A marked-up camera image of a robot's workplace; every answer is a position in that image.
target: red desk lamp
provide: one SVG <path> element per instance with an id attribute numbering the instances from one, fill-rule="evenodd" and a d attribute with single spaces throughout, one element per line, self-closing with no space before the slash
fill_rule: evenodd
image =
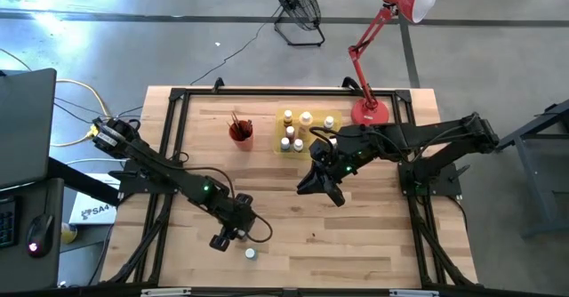
<path id="1" fill-rule="evenodd" d="M 359 100 L 352 108 L 352 122 L 354 124 L 383 124 L 388 122 L 389 111 L 387 107 L 378 102 L 373 96 L 370 85 L 365 81 L 364 72 L 359 65 L 359 59 L 365 48 L 380 32 L 381 27 L 390 21 L 399 12 L 410 22 L 417 23 L 425 18 L 427 12 L 433 7 L 436 0 L 383 0 L 385 4 L 373 19 L 370 27 L 364 32 L 356 45 L 348 49 L 349 57 L 354 62 L 359 83 L 364 90 L 364 98 Z"/>

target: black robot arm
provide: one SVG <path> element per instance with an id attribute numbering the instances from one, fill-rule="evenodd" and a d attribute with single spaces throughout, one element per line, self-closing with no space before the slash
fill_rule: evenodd
<path id="1" fill-rule="evenodd" d="M 297 186 L 297 193 L 326 193 L 337 206 L 345 203 L 337 184 L 347 175 L 357 174 L 360 167 L 375 158 L 399 162 L 402 187 L 405 182 L 410 182 L 413 189 L 421 192 L 453 161 L 468 153 L 492 152 L 499 140 L 488 121 L 480 119 L 477 113 L 424 126 L 353 124 L 341 127 L 338 132 L 311 128 L 311 132 L 317 131 L 331 133 L 337 146 L 326 139 L 318 139 L 310 145 L 312 167 Z M 426 147 L 441 143 L 449 144 L 432 157 L 421 157 Z M 418 149 L 422 149 L 419 155 L 409 160 L 408 157 Z"/>
<path id="2" fill-rule="evenodd" d="M 100 132 L 93 139 L 95 147 L 114 158 L 128 158 L 133 171 L 111 172 L 121 181 L 144 181 L 140 192 L 180 192 L 188 201 L 216 218 L 222 228 L 210 242 L 214 249 L 225 251 L 229 241 L 243 238 L 251 230 L 257 215 L 251 208 L 252 197 L 235 196 L 233 189 L 209 176 L 188 173 L 183 168 L 153 150 L 138 134 L 138 127 L 119 120 L 106 123 L 96 120 Z"/>

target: yellow cable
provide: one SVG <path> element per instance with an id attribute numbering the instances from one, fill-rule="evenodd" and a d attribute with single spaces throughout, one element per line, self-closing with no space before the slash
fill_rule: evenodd
<path id="1" fill-rule="evenodd" d="M 89 89 L 93 95 L 95 95 L 95 98 L 97 98 L 97 100 L 99 101 L 100 104 L 100 108 L 103 110 L 103 113 L 105 114 L 105 116 L 109 116 L 111 117 L 111 115 L 109 114 L 109 112 L 107 111 L 107 108 L 105 107 L 105 103 L 103 102 L 103 100 L 101 99 L 101 97 L 99 96 L 99 94 L 88 84 L 84 84 L 82 82 L 73 80 L 73 79 L 58 79 L 56 80 L 56 83 L 61 83 L 61 84 L 78 84 L 80 86 L 83 86 L 86 89 Z M 85 140 L 89 140 L 91 138 L 93 138 L 94 136 L 97 135 L 98 130 L 97 127 L 95 127 L 94 125 L 91 126 L 91 129 L 89 130 L 89 132 L 80 140 L 75 140 L 75 141 L 71 141 L 71 142 L 65 142 L 65 143 L 61 143 L 61 144 L 50 144 L 50 146 L 53 147 L 67 147 L 67 146 L 73 146 L 76 145 L 80 142 L 83 142 Z"/>

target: keyboard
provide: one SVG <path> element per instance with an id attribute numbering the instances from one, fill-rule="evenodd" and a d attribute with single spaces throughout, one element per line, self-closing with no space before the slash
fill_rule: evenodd
<path id="1" fill-rule="evenodd" d="M 16 197 L 0 198 L 0 248 L 16 245 Z"/>

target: lamp base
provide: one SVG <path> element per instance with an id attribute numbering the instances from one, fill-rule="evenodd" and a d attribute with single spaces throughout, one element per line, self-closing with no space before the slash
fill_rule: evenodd
<path id="1" fill-rule="evenodd" d="M 377 107 L 369 109 L 365 106 L 365 98 L 358 100 L 352 108 L 352 122 L 354 124 L 385 124 L 389 120 L 389 110 L 378 101 Z"/>

